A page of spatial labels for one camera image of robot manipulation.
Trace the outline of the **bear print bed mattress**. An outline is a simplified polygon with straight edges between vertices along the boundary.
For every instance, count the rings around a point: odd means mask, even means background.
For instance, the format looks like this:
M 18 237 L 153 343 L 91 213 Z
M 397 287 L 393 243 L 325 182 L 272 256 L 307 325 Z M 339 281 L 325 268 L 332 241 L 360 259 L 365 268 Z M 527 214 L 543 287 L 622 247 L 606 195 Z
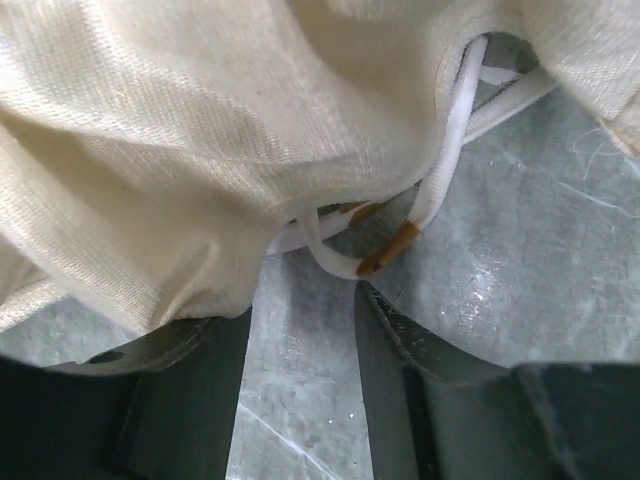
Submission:
M 264 256 L 363 279 L 555 87 L 639 153 L 635 1 L 5 1 L 1 326 L 233 317 Z

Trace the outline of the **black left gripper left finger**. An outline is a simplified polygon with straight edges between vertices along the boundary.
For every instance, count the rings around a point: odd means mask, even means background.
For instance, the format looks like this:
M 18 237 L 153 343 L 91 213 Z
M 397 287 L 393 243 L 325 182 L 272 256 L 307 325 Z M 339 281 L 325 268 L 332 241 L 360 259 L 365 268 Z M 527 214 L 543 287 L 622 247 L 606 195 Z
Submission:
M 222 479 L 251 316 L 177 320 L 84 363 L 1 361 L 5 479 Z

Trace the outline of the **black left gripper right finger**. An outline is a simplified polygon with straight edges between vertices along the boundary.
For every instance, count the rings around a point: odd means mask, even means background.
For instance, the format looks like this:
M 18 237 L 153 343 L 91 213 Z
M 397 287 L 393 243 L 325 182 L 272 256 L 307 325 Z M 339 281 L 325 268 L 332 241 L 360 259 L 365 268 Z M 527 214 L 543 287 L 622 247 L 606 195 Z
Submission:
M 635 479 L 639 368 L 484 361 L 357 285 L 355 334 L 378 479 Z

